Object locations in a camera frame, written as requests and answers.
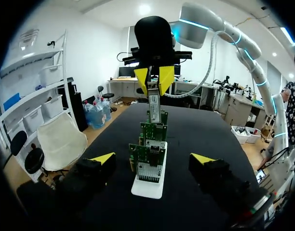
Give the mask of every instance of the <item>circuit board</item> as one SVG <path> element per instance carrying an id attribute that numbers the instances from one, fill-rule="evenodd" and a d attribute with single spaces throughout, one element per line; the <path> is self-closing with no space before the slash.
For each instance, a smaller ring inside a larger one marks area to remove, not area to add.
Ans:
<path id="1" fill-rule="evenodd" d="M 161 111 L 161 123 L 141 123 L 139 145 L 129 144 L 130 163 L 139 180 L 158 183 L 165 155 L 168 113 Z"/>

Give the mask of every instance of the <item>black chair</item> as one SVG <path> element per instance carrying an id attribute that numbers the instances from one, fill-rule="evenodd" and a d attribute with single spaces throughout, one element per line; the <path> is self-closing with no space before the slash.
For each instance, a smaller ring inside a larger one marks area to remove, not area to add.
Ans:
<path id="1" fill-rule="evenodd" d="M 103 86 L 98 86 L 98 92 L 101 95 L 101 97 L 103 97 L 104 99 L 109 100 L 110 98 L 114 97 L 113 93 L 106 93 L 106 94 L 102 94 L 101 92 L 104 90 Z M 115 112 L 117 110 L 116 107 L 110 107 L 111 108 L 111 112 Z"/>
<path id="2" fill-rule="evenodd" d="M 20 131 L 14 136 L 13 140 L 11 141 L 11 155 L 8 157 L 4 166 L 6 166 L 12 155 L 17 156 L 19 154 L 26 141 L 27 134 L 24 131 Z M 29 174 L 34 174 L 39 169 L 41 169 L 42 163 L 45 159 L 42 149 L 36 148 L 34 144 L 32 144 L 32 149 L 33 150 L 27 154 L 24 162 L 24 167 Z"/>

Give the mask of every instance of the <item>office chair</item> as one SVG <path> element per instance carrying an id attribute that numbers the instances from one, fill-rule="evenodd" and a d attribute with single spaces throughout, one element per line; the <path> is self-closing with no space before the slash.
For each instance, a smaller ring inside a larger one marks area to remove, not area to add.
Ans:
<path id="1" fill-rule="evenodd" d="M 109 100 L 110 98 L 114 97 L 113 93 L 106 93 L 106 94 L 102 94 L 101 92 L 104 90 L 103 86 L 98 86 L 98 92 L 101 95 L 101 97 L 103 97 L 104 99 Z M 116 107 L 110 107 L 111 108 L 111 112 L 115 112 L 117 110 Z"/>
<path id="2" fill-rule="evenodd" d="M 37 129 L 45 159 L 46 171 L 65 171 L 64 168 L 79 159 L 87 148 L 87 138 L 75 126 L 67 113 Z"/>
<path id="3" fill-rule="evenodd" d="M 22 150 L 26 141 L 27 141 L 27 134 L 25 131 L 19 131 L 14 136 L 13 140 L 11 141 L 11 155 L 8 157 L 4 166 L 6 166 L 7 162 L 9 161 L 12 155 L 17 156 L 19 154 L 19 152 Z M 42 149 L 36 148 L 35 144 L 32 144 L 31 146 L 32 146 L 32 151 L 30 151 L 27 154 L 26 159 L 24 161 L 24 167 L 29 174 L 34 174 L 38 170 L 41 170 L 43 172 L 43 169 L 41 166 L 43 164 L 45 156 L 42 152 Z"/>

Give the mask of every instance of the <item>black table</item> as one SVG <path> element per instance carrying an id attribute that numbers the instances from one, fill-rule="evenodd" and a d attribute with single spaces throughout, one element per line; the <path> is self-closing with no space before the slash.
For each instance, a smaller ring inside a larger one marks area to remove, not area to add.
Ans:
<path id="1" fill-rule="evenodd" d="M 212 197 L 203 194 L 188 171 L 190 153 L 224 159 L 237 177 L 258 187 L 241 145 L 221 117 L 209 111 L 162 106 L 168 115 L 168 152 L 162 198 L 132 195 L 129 143 L 138 143 L 140 122 L 148 118 L 148 104 L 131 105 L 102 132 L 82 158 L 116 153 L 117 169 L 107 187 L 81 212 L 85 222 L 101 230 L 218 230 L 228 216 Z"/>

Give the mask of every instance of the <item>ceiling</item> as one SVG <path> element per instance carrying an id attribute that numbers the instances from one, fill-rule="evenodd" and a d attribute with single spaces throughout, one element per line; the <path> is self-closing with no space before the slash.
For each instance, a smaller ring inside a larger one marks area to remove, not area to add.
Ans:
<path id="1" fill-rule="evenodd" d="M 50 5 L 75 9 L 81 13 L 86 13 L 109 1 L 111 0 L 47 0 Z"/>
<path id="2" fill-rule="evenodd" d="M 276 14 L 261 0 L 221 0 L 226 2 L 246 13 L 249 13 L 256 20 L 262 23 L 279 42 L 284 46 L 284 48 L 294 58 L 295 46 L 292 46 L 288 41 L 287 37 L 280 30 L 280 27 L 285 27 L 281 19 L 279 19 Z"/>
<path id="3" fill-rule="evenodd" d="M 239 24 L 238 28 L 253 39 L 261 48 L 264 59 L 271 62 L 288 80 L 289 74 L 295 75 L 293 56 L 294 48 L 279 28 L 281 22 L 270 11 L 262 10 L 264 4 L 259 0 L 48 0 L 51 4 L 73 8 L 86 16 L 104 24 L 123 28 L 133 26 L 145 16 L 158 15 L 167 21 L 177 21 L 182 4 L 185 1 L 196 2 L 210 8 L 226 21 L 237 25 L 249 17 L 251 19 Z M 141 15 L 139 7 L 148 5 L 150 13 Z"/>

